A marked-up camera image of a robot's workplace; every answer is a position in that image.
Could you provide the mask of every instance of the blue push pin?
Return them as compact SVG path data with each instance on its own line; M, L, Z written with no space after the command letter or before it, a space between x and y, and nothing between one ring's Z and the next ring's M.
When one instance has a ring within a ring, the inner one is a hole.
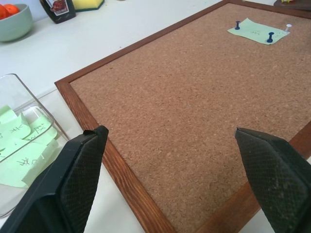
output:
M273 39L272 39L272 35L273 35L274 33L269 33L269 39L267 39L267 42L268 43L272 43L272 41L273 41Z
M235 30L239 30L240 29L239 23L240 23L240 21L237 21L237 27L235 28Z

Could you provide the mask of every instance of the bowl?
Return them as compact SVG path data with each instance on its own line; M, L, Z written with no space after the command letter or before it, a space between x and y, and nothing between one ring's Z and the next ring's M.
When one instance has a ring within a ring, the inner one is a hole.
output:
M33 27L33 17L29 6L26 4L15 4L15 6L20 12L0 20L1 42L16 40L27 34Z

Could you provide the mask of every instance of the bottle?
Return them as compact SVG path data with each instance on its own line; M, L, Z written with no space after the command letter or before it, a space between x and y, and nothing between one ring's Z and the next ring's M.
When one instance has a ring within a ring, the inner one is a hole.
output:
M54 23L61 23L76 16L72 0L40 0L40 3Z

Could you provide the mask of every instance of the white countertop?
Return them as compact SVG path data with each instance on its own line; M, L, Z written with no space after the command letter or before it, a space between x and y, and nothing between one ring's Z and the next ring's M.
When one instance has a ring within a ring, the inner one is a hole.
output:
M269 5L275 2L253 1ZM61 24L45 18L36 22L24 39L0 43L0 76L16 73L41 97L42 104L73 138L82 130L55 90L55 81L217 2L219 0L106 0L99 10L78 13L76 18ZM0 219L0 226L5 220ZM104 166L85 232L144 232ZM249 232L274 231L259 211L241 230L241 233Z

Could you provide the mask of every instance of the white push pin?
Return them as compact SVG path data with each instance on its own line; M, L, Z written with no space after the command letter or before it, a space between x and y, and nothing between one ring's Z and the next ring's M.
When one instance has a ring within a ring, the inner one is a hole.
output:
M290 28L291 26L292 26L291 24L287 24L287 25L286 25L286 29L285 29L285 31L284 31L283 33L284 33L284 34L289 33L288 30L289 30L289 28Z

